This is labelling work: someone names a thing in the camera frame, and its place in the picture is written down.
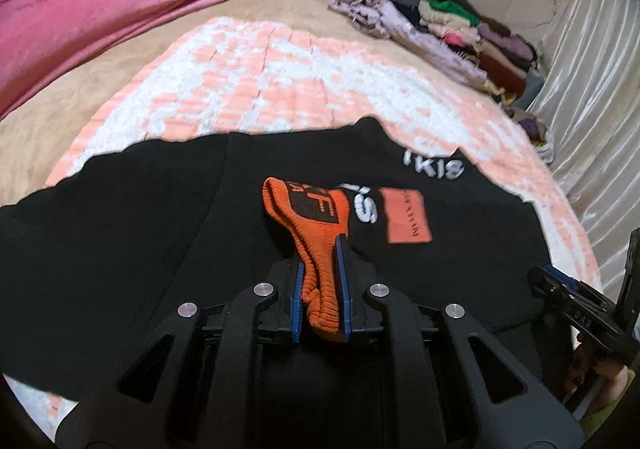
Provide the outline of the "person's right hand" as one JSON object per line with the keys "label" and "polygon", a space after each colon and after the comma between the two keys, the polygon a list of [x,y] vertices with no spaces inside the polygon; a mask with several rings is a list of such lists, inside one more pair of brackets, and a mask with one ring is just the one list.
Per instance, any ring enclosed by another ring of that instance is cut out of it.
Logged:
{"label": "person's right hand", "polygon": [[597,375],[597,390],[593,391],[587,415],[595,414],[622,397],[630,380],[629,369],[623,363],[612,359],[603,359],[585,340],[578,342],[574,350],[573,361],[567,371],[565,391],[573,395],[580,385],[585,383],[590,373]]}

